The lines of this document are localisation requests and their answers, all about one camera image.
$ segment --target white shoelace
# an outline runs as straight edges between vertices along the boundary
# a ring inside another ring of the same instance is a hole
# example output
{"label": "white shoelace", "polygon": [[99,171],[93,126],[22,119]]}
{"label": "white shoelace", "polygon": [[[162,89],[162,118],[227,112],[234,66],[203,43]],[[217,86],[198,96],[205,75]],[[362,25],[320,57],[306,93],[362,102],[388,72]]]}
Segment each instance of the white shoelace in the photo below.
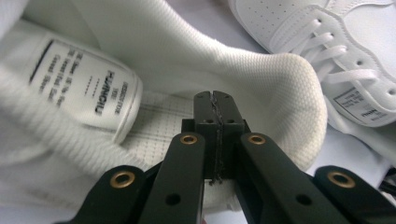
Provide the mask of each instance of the white shoelace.
{"label": "white shoelace", "polygon": [[297,35],[290,39],[278,52],[290,52],[306,58],[315,68],[320,82],[340,83],[354,80],[375,79],[379,73],[373,69],[355,69],[331,73],[336,64],[329,59],[347,53],[346,46],[326,47],[334,37],[331,33],[317,35],[315,31],[321,25],[320,20],[309,22]]}

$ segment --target clothing label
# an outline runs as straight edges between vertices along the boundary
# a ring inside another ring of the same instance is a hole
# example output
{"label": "clothing label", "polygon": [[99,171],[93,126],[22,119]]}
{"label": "clothing label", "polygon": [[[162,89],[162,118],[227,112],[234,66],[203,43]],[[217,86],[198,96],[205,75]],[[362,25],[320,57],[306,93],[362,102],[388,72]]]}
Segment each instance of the clothing label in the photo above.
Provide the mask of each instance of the clothing label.
{"label": "clothing label", "polygon": [[355,88],[334,98],[334,101],[355,119],[366,124],[387,118],[386,113],[382,113],[368,104]]}
{"label": "clothing label", "polygon": [[109,132],[118,129],[135,92],[130,71],[59,40],[49,43],[30,83],[76,120]]}

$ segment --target mounting hole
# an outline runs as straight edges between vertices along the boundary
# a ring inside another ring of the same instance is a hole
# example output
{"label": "mounting hole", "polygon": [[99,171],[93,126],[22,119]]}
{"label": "mounting hole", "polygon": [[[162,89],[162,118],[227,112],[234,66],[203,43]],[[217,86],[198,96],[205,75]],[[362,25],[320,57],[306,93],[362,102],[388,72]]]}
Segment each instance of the mounting hole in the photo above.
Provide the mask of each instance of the mounting hole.
{"label": "mounting hole", "polygon": [[185,145],[192,145],[198,141],[197,137],[194,135],[184,135],[180,138],[180,142],[185,144]]}
{"label": "mounting hole", "polygon": [[329,178],[330,181],[332,181],[335,185],[345,188],[345,189],[353,189],[356,186],[355,181],[346,174],[340,173],[340,172],[329,172],[327,174],[327,177]]}
{"label": "mounting hole", "polygon": [[265,139],[259,135],[251,135],[247,140],[255,145],[262,145],[265,143]]}
{"label": "mounting hole", "polygon": [[180,203],[181,198],[180,195],[178,194],[169,194],[168,196],[166,196],[165,202],[166,204],[170,205],[170,206],[174,206],[177,205],[178,203]]}
{"label": "mounting hole", "polygon": [[134,183],[134,173],[129,171],[116,172],[110,179],[110,185],[114,189],[123,189]]}
{"label": "mounting hole", "polygon": [[304,195],[304,194],[299,194],[296,196],[296,201],[302,205],[308,206],[312,204],[312,200]]}

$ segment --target black linkage arm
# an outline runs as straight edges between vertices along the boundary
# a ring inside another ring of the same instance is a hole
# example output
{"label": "black linkage arm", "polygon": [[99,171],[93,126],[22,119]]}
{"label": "black linkage arm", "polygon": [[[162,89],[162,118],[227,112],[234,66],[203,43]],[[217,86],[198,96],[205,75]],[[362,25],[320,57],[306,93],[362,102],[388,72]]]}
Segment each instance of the black linkage arm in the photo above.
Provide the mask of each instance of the black linkage arm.
{"label": "black linkage arm", "polygon": [[106,172],[70,221],[58,224],[201,224],[204,179],[233,179],[249,224],[396,224],[396,209],[343,168],[306,175],[269,137],[251,133],[233,98],[195,95],[162,163]]}

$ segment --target white sneaker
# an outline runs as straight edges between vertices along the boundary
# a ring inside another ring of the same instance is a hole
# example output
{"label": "white sneaker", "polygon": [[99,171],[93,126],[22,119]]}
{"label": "white sneaker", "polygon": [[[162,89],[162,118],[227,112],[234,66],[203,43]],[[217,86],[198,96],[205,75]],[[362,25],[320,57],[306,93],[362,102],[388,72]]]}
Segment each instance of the white sneaker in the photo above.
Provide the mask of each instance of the white sneaker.
{"label": "white sneaker", "polygon": [[[265,49],[299,54],[313,65],[332,126],[359,137],[396,163],[392,152],[396,144],[394,1],[229,0],[229,3],[235,17]],[[388,137],[378,129],[363,127],[385,125],[389,125],[385,128]]]}

